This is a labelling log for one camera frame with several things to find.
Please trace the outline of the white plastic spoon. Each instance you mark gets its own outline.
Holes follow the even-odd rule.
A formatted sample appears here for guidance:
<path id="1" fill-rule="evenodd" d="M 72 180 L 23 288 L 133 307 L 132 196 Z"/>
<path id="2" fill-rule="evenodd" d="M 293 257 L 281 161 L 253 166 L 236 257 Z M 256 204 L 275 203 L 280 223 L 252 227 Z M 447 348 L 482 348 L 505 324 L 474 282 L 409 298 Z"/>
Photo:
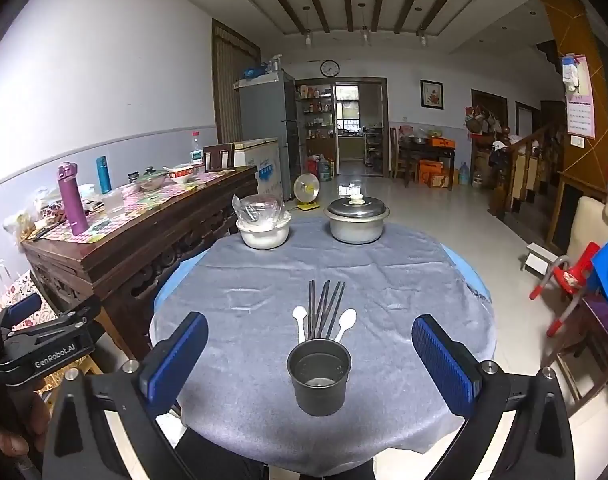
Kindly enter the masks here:
<path id="1" fill-rule="evenodd" d="M 347 330 L 350 330 L 355 325 L 356 320 L 357 320 L 356 310 L 353 308 L 346 309 L 340 317 L 340 329 L 337 332 L 337 334 L 334 338 L 334 341 L 340 342 L 342 340 L 342 337 L 344 336 L 344 334 L 347 332 Z"/>
<path id="2" fill-rule="evenodd" d="M 307 318 L 307 309 L 303 306 L 297 306 L 293 309 L 292 316 L 297 323 L 297 341 L 301 344 L 306 340 L 304 322 Z"/>

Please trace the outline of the dark metal utensil cup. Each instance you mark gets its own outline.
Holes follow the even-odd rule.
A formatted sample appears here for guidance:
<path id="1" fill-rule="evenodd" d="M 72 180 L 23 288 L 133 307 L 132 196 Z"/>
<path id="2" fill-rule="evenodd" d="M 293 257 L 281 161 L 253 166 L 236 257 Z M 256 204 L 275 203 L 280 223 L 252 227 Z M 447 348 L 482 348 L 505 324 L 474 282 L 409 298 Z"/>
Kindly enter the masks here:
<path id="1" fill-rule="evenodd" d="M 351 353 L 332 339 L 306 340 L 291 350 L 287 372 L 299 408 L 310 416 L 330 416 L 344 404 Z"/>

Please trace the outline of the blue round table cover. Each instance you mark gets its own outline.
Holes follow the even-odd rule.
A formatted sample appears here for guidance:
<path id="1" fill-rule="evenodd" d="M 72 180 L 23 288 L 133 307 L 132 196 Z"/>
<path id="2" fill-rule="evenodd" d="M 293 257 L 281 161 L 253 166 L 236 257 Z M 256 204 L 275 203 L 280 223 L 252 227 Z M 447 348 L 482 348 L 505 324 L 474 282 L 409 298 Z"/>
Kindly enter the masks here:
<path id="1" fill-rule="evenodd" d="M 490 291 L 483 283 L 478 272 L 476 272 L 472 266 L 470 266 L 470 264 L 461 257 L 461 255 L 454 252 L 453 249 L 450 249 L 446 245 L 441 245 L 441 247 L 443 247 L 450 260 L 453 261 L 453 264 L 462 274 L 464 281 L 467 282 L 468 286 L 479 296 L 486 298 L 488 301 L 492 300 Z M 155 299 L 153 300 L 153 311 L 156 311 L 168 299 L 170 294 L 188 276 L 194 266 L 199 264 L 206 254 L 207 250 L 204 250 L 204 252 L 201 252 L 197 256 L 182 261 L 182 263 L 179 264 L 178 269 L 170 274 L 170 277 L 166 283 L 161 287 L 161 289 L 159 289 L 159 292 L 155 296 Z"/>

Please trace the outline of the carved dark wooden sideboard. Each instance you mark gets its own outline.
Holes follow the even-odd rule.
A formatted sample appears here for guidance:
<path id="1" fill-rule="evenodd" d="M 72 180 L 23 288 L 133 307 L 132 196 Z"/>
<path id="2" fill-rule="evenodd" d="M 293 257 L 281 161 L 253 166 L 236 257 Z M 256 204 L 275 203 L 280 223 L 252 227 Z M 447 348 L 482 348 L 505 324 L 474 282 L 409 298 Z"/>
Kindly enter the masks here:
<path id="1" fill-rule="evenodd" d="M 150 351 L 153 302 L 179 264 L 237 232 L 234 196 L 257 192 L 254 167 L 242 167 L 170 198 L 94 243 L 31 240 L 23 244 L 31 276 L 53 310 L 95 296 L 98 320 L 129 358 Z"/>

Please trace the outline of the grey tablecloth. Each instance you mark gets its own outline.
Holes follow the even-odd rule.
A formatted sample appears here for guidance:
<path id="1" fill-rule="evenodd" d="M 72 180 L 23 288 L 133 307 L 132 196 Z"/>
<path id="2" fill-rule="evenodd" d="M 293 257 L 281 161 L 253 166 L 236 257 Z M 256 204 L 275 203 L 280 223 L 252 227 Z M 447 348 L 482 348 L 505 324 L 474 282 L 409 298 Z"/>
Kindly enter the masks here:
<path id="1" fill-rule="evenodd" d="M 342 334 L 353 367 L 344 405 L 328 417 L 305 414 L 287 374 L 295 347 L 292 312 L 310 285 L 344 283 L 344 308 L 357 313 Z M 495 351 L 493 309 L 475 294 L 434 238 L 390 223 L 367 245 L 335 240 L 322 219 L 294 222 L 272 250 L 241 237 L 218 240 L 156 308 L 153 341 L 191 311 L 209 337 L 180 393 L 185 426 L 239 455 L 324 476 L 387 448 L 425 452 L 461 425 L 449 412 L 411 342 L 429 313 L 479 359 Z"/>

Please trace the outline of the small white step stool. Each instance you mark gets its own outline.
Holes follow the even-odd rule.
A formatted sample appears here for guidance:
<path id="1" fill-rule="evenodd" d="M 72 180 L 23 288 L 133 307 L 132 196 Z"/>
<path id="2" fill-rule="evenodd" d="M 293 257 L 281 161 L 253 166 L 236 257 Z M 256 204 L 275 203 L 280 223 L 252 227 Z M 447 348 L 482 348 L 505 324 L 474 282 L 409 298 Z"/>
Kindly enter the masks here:
<path id="1" fill-rule="evenodd" d="M 530 243 L 526 246 L 526 256 L 524 258 L 522 269 L 528 270 L 539 276 L 544 276 L 551 264 L 558 258 L 553 252 L 536 243 Z"/>

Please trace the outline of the red child chair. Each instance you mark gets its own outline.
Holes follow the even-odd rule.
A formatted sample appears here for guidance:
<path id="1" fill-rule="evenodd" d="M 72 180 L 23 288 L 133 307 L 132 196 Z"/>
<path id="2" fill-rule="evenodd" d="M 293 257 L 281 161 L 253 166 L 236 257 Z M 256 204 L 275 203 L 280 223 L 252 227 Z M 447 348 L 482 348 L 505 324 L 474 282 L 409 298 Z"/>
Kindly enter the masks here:
<path id="1" fill-rule="evenodd" d="M 549 284 L 550 281 L 556 283 L 561 292 L 569 298 L 570 303 L 558 318 L 553 320 L 547 328 L 546 335 L 549 338 L 556 336 L 556 333 L 564 325 L 566 320 L 573 313 L 580 303 L 580 300 L 587 292 L 588 280 L 594 270 L 592 258 L 597 255 L 601 246 L 595 242 L 590 242 L 578 259 L 571 263 L 569 255 L 562 255 L 552 261 L 544 277 L 539 281 L 528 296 L 529 300 L 535 300 Z"/>

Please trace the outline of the white bowl with plastic bag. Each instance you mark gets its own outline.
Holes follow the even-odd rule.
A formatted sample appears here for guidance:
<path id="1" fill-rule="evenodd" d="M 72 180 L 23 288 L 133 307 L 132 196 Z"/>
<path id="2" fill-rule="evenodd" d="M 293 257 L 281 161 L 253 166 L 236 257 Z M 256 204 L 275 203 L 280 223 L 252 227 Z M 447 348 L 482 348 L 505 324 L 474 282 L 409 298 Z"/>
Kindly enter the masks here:
<path id="1" fill-rule="evenodd" d="M 267 194 L 232 197 L 235 226 L 246 246 L 269 250 L 283 245 L 290 233 L 291 214 L 283 200 Z"/>

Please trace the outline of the purple thermos bottle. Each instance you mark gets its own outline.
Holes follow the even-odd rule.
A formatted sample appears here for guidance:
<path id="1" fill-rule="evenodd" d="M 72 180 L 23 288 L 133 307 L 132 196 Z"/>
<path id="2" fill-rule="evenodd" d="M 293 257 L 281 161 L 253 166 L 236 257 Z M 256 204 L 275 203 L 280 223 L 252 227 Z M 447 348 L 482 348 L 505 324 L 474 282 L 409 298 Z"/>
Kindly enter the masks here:
<path id="1" fill-rule="evenodd" d="M 78 236 L 89 229 L 86 211 L 81 201 L 77 183 L 78 166 L 75 162 L 63 162 L 57 167 L 57 183 L 64 211 L 72 234 Z"/>

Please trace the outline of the aluminium pot with lid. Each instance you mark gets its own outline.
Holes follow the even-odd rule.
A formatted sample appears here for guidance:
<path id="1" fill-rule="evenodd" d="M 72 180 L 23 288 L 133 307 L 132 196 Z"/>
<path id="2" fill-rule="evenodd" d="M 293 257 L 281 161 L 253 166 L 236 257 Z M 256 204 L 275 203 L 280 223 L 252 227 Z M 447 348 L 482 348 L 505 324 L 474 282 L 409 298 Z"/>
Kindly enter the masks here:
<path id="1" fill-rule="evenodd" d="M 367 196 L 357 184 L 345 188 L 342 196 L 325 208 L 332 236 L 339 242 L 365 245 L 378 240 L 389 217 L 389 207 L 383 200 Z"/>

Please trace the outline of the glass lidded bowl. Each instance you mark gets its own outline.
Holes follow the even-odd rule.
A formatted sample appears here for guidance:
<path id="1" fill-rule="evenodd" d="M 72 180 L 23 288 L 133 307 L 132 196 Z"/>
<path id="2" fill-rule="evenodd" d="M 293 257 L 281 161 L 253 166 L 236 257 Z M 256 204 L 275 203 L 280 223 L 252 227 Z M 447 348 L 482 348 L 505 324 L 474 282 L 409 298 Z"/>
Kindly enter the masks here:
<path id="1" fill-rule="evenodd" d="M 144 174 L 136 179 L 136 187 L 142 192 L 156 191 L 165 185 L 166 179 L 166 170 L 155 170 L 153 167 L 148 167 Z"/>

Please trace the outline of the teal thermos bottle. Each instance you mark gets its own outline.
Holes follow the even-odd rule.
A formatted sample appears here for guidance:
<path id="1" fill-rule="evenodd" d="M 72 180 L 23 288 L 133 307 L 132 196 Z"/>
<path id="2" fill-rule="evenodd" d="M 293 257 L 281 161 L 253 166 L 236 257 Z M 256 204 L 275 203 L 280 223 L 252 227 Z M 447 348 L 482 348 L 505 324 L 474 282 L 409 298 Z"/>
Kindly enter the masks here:
<path id="1" fill-rule="evenodd" d="M 108 171 L 107 158 L 100 156 L 95 161 L 96 172 L 98 173 L 98 184 L 102 194 L 108 194 L 113 190 L 110 182 L 110 171 Z"/>

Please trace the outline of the red white ceramic bowl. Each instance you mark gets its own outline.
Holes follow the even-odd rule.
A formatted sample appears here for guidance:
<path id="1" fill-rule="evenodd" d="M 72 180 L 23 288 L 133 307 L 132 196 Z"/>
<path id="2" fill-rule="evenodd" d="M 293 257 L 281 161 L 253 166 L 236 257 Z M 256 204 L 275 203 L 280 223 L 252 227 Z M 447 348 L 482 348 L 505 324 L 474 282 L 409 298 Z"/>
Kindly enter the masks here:
<path id="1" fill-rule="evenodd" d="M 176 184 L 185 184 L 192 181 L 197 175 L 197 165 L 183 164 L 174 167 L 165 167 L 168 178 Z"/>

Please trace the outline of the clear plastic water bottle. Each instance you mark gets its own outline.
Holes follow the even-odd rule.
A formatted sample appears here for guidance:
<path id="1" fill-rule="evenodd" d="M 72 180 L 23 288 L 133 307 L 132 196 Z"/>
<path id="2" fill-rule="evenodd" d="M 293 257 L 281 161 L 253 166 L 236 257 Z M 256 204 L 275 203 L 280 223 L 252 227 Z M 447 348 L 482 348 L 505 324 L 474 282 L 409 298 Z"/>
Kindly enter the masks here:
<path id="1" fill-rule="evenodd" d="M 191 157 L 191 162 L 193 165 L 197 165 L 197 166 L 204 165 L 202 140 L 200 137 L 200 133 L 198 131 L 192 132 L 192 145 L 191 145 L 190 157 Z"/>

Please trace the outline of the dark wooden side table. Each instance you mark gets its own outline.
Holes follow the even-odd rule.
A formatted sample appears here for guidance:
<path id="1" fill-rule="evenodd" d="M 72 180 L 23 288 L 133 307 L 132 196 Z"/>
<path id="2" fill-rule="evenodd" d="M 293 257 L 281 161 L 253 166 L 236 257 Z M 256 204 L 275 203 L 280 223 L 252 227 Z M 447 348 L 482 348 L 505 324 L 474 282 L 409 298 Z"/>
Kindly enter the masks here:
<path id="1" fill-rule="evenodd" d="M 404 185 L 411 181 L 437 184 L 440 188 L 453 189 L 456 171 L 455 144 L 448 139 L 438 138 L 421 142 L 418 138 L 403 136 L 397 142 L 397 162 L 404 170 Z"/>

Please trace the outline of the small yellow fan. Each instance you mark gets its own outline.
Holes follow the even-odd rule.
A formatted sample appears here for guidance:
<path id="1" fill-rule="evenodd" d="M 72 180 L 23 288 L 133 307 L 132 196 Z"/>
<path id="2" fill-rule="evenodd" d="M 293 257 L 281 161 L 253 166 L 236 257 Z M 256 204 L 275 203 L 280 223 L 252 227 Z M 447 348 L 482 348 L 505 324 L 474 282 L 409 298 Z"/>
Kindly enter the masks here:
<path id="1" fill-rule="evenodd" d="M 319 208 L 320 182 L 314 174 L 301 174 L 293 184 L 296 208 L 310 211 Z"/>

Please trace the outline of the white chest freezer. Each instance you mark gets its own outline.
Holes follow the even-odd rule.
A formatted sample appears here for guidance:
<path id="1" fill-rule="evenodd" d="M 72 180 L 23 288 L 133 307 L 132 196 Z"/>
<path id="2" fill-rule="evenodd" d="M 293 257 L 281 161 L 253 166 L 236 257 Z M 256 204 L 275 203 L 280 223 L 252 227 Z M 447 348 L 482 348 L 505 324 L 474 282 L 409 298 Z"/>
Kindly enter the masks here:
<path id="1" fill-rule="evenodd" d="M 283 199 L 280 149 L 277 138 L 234 143 L 234 167 L 255 167 L 257 193 Z"/>

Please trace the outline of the grey refrigerator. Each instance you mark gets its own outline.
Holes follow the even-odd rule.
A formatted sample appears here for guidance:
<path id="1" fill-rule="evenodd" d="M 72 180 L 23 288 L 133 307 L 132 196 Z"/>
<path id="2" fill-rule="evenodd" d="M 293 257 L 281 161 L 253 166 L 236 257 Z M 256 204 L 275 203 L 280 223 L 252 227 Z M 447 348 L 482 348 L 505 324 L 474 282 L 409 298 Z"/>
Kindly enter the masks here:
<path id="1" fill-rule="evenodd" d="M 291 200 L 293 184 L 302 172 L 304 141 L 299 134 L 295 79 L 280 68 L 238 82 L 242 140 L 276 139 L 282 196 Z"/>

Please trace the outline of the framed flower picture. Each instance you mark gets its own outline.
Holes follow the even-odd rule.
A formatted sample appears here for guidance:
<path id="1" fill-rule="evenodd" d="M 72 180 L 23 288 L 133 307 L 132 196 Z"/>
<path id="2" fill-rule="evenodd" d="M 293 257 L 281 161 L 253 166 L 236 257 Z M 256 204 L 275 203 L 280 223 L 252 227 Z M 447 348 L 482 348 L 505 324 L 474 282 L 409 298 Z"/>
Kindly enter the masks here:
<path id="1" fill-rule="evenodd" d="M 443 84 L 439 81 L 420 80 L 421 106 L 442 110 L 444 108 Z"/>

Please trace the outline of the pink wall calendar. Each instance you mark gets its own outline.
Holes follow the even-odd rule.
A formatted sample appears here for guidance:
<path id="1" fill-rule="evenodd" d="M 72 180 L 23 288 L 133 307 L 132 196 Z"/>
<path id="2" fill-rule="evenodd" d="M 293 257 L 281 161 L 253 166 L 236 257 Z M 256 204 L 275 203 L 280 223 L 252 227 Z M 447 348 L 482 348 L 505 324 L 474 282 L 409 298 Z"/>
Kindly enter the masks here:
<path id="1" fill-rule="evenodd" d="M 566 55 L 561 58 L 561 77 L 566 89 L 566 125 L 569 134 L 593 139 L 596 133 L 594 99 L 587 58 Z"/>

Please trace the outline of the round wall clock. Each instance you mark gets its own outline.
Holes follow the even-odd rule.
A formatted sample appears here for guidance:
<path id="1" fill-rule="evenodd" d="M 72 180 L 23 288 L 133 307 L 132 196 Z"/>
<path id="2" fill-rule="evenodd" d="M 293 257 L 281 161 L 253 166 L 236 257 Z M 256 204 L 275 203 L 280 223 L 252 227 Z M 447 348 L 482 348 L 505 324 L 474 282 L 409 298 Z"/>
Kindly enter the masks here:
<path id="1" fill-rule="evenodd" d="M 319 70 L 325 78 L 335 78 L 340 75 L 341 66 L 334 60 L 324 60 L 320 63 Z"/>

